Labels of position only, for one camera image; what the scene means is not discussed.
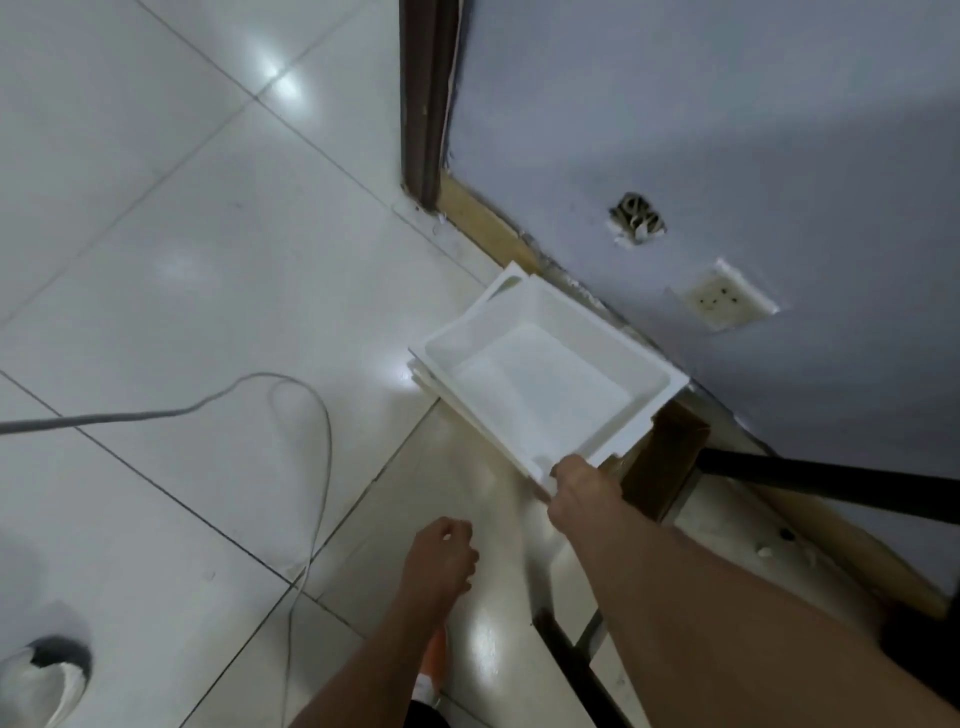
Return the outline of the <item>person's left hand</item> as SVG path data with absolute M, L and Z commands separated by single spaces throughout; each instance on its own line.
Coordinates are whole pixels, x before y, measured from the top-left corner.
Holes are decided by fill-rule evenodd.
M 470 521 L 448 516 L 419 530 L 403 565 L 401 600 L 423 613 L 449 613 L 472 588 L 479 562 L 473 535 Z

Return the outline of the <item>orange and white shoe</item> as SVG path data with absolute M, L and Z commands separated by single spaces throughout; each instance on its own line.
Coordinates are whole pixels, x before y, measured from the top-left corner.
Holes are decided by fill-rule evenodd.
M 449 677 L 449 629 L 439 627 L 427 643 L 415 677 L 411 703 L 436 710 Z

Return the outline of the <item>person's left forearm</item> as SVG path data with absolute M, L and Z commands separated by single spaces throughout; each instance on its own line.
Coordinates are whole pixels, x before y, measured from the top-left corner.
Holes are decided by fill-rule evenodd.
M 374 633 L 289 728 L 450 728 L 439 708 L 411 703 L 427 644 L 447 625 L 450 611 L 424 613 L 398 597 Z

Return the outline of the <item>black metal bar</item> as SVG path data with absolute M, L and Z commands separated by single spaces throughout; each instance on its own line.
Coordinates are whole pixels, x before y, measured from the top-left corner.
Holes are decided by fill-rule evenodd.
M 960 480 L 704 448 L 706 475 L 960 526 Z

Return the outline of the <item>black metal frame leg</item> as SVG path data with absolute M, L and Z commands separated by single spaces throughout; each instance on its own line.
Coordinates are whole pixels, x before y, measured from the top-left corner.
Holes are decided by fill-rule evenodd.
M 603 615 L 596 611 L 576 641 L 549 608 L 536 611 L 532 625 L 595 728 L 634 728 L 592 668 L 607 635 Z

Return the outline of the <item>brown cardboard box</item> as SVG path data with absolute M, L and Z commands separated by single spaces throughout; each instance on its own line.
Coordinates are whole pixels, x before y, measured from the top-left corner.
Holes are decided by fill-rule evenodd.
M 677 518 L 698 479 L 695 462 L 711 433 L 705 420 L 671 401 L 627 454 L 609 456 L 600 470 L 619 483 L 628 504 L 649 520 L 668 524 Z

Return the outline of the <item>white and grey shoe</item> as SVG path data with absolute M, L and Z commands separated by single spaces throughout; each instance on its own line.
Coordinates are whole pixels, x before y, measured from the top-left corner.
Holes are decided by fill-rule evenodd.
M 93 656 L 71 637 L 41 637 L 0 660 L 0 728 L 61 728 L 90 682 Z

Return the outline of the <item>broken wall outlet hole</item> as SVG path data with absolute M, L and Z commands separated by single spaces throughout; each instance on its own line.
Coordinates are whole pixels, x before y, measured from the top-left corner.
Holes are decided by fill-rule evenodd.
M 608 225 L 617 244 L 632 248 L 663 237 L 667 225 L 663 216 L 637 192 L 626 192 L 608 209 Z

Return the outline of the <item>white wall socket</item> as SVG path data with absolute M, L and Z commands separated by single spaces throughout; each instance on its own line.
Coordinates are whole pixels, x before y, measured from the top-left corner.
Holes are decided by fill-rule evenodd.
M 724 258 L 670 288 L 684 309 L 712 333 L 757 323 L 781 312 L 781 307 Z

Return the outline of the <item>person's right hand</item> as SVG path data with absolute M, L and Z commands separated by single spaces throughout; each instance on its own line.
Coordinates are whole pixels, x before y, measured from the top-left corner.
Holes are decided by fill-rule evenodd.
M 602 473 L 603 484 L 557 488 L 547 505 L 550 523 L 571 543 L 600 532 L 625 507 L 618 482 Z

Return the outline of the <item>white plastic tray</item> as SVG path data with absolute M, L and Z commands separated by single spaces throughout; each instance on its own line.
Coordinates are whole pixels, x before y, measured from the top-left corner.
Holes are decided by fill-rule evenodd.
M 559 396 L 535 323 L 540 281 L 510 263 L 462 316 L 410 347 L 409 366 L 548 501 L 557 492 Z
M 552 468 L 622 458 L 690 378 L 511 263 L 459 318 L 410 346 L 411 368 L 548 493 Z

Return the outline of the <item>dark brown door frame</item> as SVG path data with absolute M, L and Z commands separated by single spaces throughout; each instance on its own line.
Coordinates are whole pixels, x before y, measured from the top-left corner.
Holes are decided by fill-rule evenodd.
M 466 3 L 398 0 L 401 186 L 427 213 L 438 211 Z

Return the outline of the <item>person's right forearm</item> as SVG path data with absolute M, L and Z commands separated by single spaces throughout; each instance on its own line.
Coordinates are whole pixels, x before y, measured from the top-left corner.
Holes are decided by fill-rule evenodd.
M 635 512 L 566 525 L 650 728 L 960 728 L 794 594 Z

